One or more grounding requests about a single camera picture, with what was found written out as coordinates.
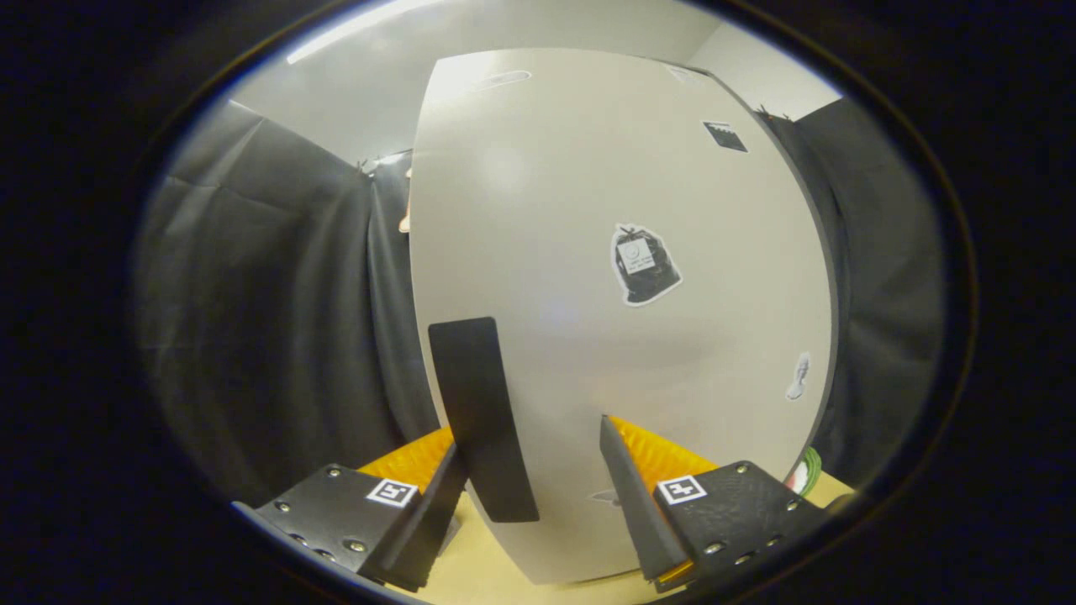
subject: black sticker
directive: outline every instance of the black sticker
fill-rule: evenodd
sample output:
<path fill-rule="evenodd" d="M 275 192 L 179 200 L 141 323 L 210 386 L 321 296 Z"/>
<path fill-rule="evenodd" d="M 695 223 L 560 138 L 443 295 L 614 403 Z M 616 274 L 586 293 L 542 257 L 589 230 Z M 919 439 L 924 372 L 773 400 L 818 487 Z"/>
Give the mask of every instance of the black sticker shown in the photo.
<path fill-rule="evenodd" d="M 747 152 L 747 147 L 744 146 L 744 141 L 739 140 L 739 135 L 733 130 L 733 127 L 724 122 L 704 122 L 706 129 L 710 131 L 710 136 L 713 140 L 718 142 L 719 145 L 727 147 L 731 150 Z"/>

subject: table surface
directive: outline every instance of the table surface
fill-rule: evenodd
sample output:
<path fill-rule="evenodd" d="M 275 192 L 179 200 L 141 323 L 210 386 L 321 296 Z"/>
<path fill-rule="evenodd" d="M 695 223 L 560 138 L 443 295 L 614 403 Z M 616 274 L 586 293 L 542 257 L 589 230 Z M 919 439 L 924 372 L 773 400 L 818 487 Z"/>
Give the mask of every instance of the table surface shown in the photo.
<path fill-rule="evenodd" d="M 849 493 L 852 493 L 851 488 L 822 473 L 807 494 L 807 501 L 824 507 Z M 624 605 L 646 603 L 659 596 L 638 569 L 583 582 L 533 585 L 497 543 L 466 492 L 459 496 L 456 519 L 461 522 L 459 531 L 434 563 L 426 588 L 415 595 L 386 586 L 434 605 L 499 605 L 506 602 L 518 605 Z"/>

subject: sticker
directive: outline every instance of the sticker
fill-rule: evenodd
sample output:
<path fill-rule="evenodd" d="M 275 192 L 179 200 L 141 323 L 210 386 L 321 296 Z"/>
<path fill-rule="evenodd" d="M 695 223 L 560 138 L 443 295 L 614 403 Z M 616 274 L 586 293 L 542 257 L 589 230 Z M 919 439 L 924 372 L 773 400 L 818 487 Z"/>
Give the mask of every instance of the sticker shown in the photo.
<path fill-rule="evenodd" d="M 613 508 L 620 508 L 620 497 L 617 495 L 617 490 L 606 490 L 604 492 L 598 492 L 587 500 L 593 500 L 600 502 L 603 504 L 608 504 Z"/>
<path fill-rule="evenodd" d="M 695 75 L 694 73 L 692 73 L 686 69 L 670 65 L 666 65 L 665 69 L 667 69 L 668 72 L 672 74 L 672 78 L 679 80 L 681 84 L 690 84 L 692 86 L 698 86 L 699 84 L 703 83 L 697 75 Z"/>
<path fill-rule="evenodd" d="M 515 70 L 506 71 L 505 73 L 498 73 L 497 75 L 491 75 L 484 80 L 479 80 L 470 85 L 470 92 L 477 93 L 479 90 L 485 90 L 486 88 L 493 88 L 494 86 L 500 86 L 501 84 L 512 84 L 514 82 L 522 82 L 530 78 L 529 71 Z"/>
<path fill-rule="evenodd" d="M 725 122 L 704 122 L 704 126 L 709 130 L 710 136 L 719 145 L 731 150 L 747 152 L 744 141 L 739 140 L 739 135 L 733 130 L 732 125 Z"/>
<path fill-rule="evenodd" d="M 612 270 L 628 307 L 653 302 L 683 282 L 672 255 L 653 230 L 617 224 L 611 248 Z"/>
<path fill-rule="evenodd" d="M 799 353 L 796 371 L 792 375 L 792 384 L 784 392 L 784 398 L 794 402 L 803 396 L 807 385 L 807 372 L 810 371 L 810 353 Z"/>
<path fill-rule="evenodd" d="M 669 506 L 700 498 L 706 495 L 706 490 L 691 475 L 678 479 L 669 479 L 668 481 L 659 481 L 657 489 L 661 490 L 662 495 L 665 496 L 665 502 L 669 503 Z"/>
<path fill-rule="evenodd" d="M 373 488 L 373 491 L 366 496 L 366 500 L 372 500 L 373 502 L 380 502 L 381 504 L 387 504 L 396 508 L 404 508 L 407 506 L 407 503 L 411 502 L 411 496 L 417 491 L 417 486 L 401 483 L 392 479 L 382 479 L 378 483 L 378 487 Z"/>

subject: black rectangular tag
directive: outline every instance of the black rectangular tag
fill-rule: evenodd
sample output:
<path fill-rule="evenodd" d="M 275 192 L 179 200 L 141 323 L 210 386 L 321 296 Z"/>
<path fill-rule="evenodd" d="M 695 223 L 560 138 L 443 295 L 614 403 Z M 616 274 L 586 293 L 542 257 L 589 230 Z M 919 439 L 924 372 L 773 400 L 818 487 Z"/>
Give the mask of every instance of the black rectangular tag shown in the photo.
<path fill-rule="evenodd" d="M 444 413 L 486 515 L 499 523 L 537 521 L 496 322 L 445 322 L 430 324 L 428 332 Z"/>
<path fill-rule="evenodd" d="M 733 127 L 724 122 L 704 122 L 703 125 L 713 137 L 713 140 L 723 147 L 731 150 L 747 152 L 747 147 L 744 145 L 744 141 L 739 139 L 739 135 L 733 130 Z"/>

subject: footprint sticker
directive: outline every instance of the footprint sticker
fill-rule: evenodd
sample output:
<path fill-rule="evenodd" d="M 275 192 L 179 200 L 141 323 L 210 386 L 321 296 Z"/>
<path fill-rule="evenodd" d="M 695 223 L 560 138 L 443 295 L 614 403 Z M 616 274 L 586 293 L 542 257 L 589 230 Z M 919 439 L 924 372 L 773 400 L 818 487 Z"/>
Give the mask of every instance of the footprint sticker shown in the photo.
<path fill-rule="evenodd" d="M 784 398 L 794 402 L 803 396 L 807 386 L 807 372 L 810 371 L 810 353 L 799 353 L 796 371 L 792 376 L 792 384 L 784 391 Z"/>

